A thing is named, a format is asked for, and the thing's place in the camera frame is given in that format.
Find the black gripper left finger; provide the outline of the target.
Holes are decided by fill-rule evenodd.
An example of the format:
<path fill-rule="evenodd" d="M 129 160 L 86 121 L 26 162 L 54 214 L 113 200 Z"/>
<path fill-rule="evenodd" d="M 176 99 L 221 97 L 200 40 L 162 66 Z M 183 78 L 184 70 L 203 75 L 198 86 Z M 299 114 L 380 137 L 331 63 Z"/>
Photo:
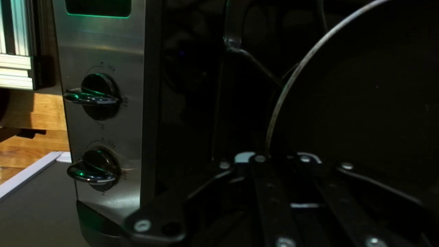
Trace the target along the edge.
<path fill-rule="evenodd" d="M 125 219 L 129 247 L 250 247 L 248 163 L 209 163 Z"/>

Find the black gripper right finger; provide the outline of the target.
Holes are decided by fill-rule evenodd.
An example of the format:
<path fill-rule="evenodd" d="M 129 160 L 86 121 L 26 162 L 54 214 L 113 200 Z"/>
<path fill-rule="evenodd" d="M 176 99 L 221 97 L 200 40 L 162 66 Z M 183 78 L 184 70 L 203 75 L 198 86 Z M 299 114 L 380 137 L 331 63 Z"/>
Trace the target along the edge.
<path fill-rule="evenodd" d="M 254 153 L 252 237 L 261 247 L 438 247 L 438 196 L 313 153 Z"/>

